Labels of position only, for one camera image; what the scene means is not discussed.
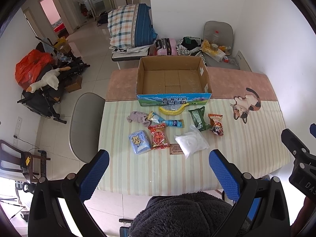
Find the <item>cardboard milk box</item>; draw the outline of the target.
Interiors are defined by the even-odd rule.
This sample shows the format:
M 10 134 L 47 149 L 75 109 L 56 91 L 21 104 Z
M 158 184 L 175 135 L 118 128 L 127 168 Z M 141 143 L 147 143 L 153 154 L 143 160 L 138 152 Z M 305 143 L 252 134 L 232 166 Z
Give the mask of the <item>cardboard milk box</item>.
M 201 57 L 146 56 L 140 59 L 136 97 L 140 106 L 205 105 L 212 96 Z

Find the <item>brown label tag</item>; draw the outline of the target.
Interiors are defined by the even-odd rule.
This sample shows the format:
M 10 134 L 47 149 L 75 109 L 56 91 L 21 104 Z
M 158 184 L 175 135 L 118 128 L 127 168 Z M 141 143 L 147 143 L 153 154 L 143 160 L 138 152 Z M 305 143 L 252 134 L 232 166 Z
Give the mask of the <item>brown label tag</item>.
M 171 155 L 183 155 L 183 151 L 179 144 L 170 144 L 170 154 Z

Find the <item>orange plastic bag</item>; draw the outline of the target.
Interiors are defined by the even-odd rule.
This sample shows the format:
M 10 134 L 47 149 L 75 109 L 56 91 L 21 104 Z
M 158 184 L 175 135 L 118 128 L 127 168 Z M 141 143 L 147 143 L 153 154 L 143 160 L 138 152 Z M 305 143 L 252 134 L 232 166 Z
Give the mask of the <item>orange plastic bag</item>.
M 33 49 L 16 64 L 15 80 L 23 90 L 26 90 L 36 82 L 45 66 L 54 64 L 55 60 L 51 54 Z

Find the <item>light blue tissue pack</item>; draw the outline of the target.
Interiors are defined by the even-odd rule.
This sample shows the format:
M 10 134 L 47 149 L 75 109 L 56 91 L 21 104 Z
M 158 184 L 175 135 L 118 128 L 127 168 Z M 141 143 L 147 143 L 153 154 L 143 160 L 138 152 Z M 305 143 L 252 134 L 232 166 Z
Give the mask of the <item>light blue tissue pack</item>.
M 140 155 L 141 153 L 145 153 L 151 150 L 150 142 L 143 130 L 139 130 L 130 134 L 129 141 L 136 155 Z

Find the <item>small cardboard box on floor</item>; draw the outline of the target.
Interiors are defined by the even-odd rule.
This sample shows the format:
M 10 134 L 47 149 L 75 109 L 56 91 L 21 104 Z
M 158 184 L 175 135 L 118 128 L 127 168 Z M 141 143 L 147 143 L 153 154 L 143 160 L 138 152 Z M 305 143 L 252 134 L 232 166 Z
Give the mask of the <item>small cardboard box on floor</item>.
M 71 93 L 81 89 L 82 80 L 83 79 L 80 75 L 73 76 L 71 79 L 66 81 L 65 90 L 68 93 Z

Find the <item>green snack packet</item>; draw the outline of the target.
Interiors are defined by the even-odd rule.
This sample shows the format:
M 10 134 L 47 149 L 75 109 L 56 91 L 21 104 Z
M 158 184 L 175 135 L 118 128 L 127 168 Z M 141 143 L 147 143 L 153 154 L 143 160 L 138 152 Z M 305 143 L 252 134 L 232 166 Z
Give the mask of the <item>green snack packet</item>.
M 204 120 L 205 107 L 189 110 L 192 117 L 194 126 L 201 132 L 205 130 L 210 130 L 211 126 L 207 124 Z

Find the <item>white plastic bag pack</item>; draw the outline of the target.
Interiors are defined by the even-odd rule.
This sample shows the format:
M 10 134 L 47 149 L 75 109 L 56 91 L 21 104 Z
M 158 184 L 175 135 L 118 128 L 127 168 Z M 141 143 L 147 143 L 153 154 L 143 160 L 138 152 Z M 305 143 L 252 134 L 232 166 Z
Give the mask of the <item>white plastic bag pack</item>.
M 175 141 L 181 147 L 186 159 L 197 151 L 210 148 L 204 136 L 194 125 L 190 125 L 188 132 L 175 135 Z

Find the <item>purple knitted cloth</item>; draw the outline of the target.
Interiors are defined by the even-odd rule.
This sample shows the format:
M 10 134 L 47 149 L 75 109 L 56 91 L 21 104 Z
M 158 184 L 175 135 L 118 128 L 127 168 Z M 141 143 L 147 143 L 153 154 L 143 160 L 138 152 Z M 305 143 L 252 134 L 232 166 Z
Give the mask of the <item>purple knitted cloth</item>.
M 127 116 L 128 122 L 136 121 L 138 123 L 142 123 L 145 127 L 149 127 L 151 125 L 151 121 L 148 119 L 148 114 L 139 111 L 133 111 Z

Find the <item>blue ice cream cone wrapper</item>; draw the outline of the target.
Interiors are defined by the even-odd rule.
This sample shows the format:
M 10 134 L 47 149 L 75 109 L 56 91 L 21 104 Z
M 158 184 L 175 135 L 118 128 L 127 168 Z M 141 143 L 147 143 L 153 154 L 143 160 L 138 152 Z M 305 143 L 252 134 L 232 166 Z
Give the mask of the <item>blue ice cream cone wrapper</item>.
M 184 123 L 183 120 L 166 120 L 163 119 L 161 116 L 159 116 L 157 113 L 151 111 L 148 116 L 147 119 L 149 121 L 152 121 L 156 124 L 166 124 L 169 127 L 178 127 L 178 128 L 183 128 L 184 127 Z

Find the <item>white goose plush toy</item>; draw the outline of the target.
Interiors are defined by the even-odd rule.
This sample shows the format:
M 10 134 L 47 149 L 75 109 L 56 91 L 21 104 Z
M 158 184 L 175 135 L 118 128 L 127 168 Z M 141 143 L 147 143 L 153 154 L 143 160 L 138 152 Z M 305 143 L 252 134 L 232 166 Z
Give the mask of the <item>white goose plush toy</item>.
M 48 71 L 47 73 L 45 73 L 43 75 L 41 80 L 31 84 L 26 89 L 26 92 L 34 93 L 38 89 L 41 89 L 41 88 L 43 88 L 43 87 L 45 87 L 47 85 L 50 86 L 51 88 L 55 89 L 55 90 L 58 90 L 58 86 L 59 86 L 58 76 L 60 75 L 60 73 L 62 71 L 68 71 L 70 69 L 71 68 L 69 66 L 67 66 L 67 67 L 56 68 L 56 69 L 52 69 L 52 70 Z

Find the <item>brown wooden chair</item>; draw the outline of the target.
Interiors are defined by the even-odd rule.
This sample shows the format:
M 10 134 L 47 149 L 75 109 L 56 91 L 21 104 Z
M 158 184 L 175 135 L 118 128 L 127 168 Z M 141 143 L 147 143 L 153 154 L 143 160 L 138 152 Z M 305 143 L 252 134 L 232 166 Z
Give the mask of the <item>brown wooden chair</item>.
M 15 151 L 17 155 L 13 155 L 12 153 L 5 151 L 5 147 Z M 30 152 L 22 151 L 12 144 L 1 140 L 1 163 L 5 162 L 14 166 L 19 166 L 19 168 L 13 168 L 1 165 L 1 170 L 21 173 L 29 183 L 37 182 L 38 179 L 36 176 L 39 176 L 40 174 L 33 171 L 33 162 L 36 158 L 41 159 L 40 156 L 33 155 Z

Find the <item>red snack packet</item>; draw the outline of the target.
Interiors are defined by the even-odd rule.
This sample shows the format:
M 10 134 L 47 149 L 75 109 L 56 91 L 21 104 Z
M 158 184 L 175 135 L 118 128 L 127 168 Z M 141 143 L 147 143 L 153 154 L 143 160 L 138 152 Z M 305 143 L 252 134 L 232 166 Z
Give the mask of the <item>red snack packet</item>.
M 166 123 L 152 125 L 148 128 L 151 134 L 152 149 L 165 149 L 170 147 L 165 135 L 165 128 Z

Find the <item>grey cushioned chair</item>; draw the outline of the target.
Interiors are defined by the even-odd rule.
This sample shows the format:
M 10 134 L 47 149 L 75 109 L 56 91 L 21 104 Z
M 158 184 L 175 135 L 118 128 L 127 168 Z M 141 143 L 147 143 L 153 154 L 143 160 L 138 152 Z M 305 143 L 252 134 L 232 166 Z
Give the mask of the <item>grey cushioned chair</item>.
M 226 54 L 226 56 L 221 62 L 217 62 L 207 54 L 203 53 L 206 65 L 209 67 L 239 70 L 238 63 L 231 55 L 234 41 L 232 26 L 225 22 L 208 21 L 204 25 L 203 40 L 207 40 L 209 43 L 212 43 L 211 39 L 214 31 L 219 31 L 219 40 L 217 45 L 219 49 Z

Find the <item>clear plastic bottle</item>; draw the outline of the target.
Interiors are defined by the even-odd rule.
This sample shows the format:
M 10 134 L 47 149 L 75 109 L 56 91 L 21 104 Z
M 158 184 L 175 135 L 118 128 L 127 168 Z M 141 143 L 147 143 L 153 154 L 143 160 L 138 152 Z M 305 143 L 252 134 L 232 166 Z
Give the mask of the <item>clear plastic bottle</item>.
M 211 42 L 213 44 L 218 44 L 218 40 L 219 40 L 219 31 L 214 31 Z

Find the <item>orange cartoon snack packet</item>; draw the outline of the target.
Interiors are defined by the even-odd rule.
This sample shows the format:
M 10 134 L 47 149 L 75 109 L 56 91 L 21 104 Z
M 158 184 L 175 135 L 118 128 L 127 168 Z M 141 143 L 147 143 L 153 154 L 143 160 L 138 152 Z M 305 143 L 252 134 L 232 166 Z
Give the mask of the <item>orange cartoon snack packet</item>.
M 211 131 L 218 136 L 223 136 L 223 125 L 222 125 L 222 115 L 217 114 L 208 114 L 210 125 L 211 125 Z

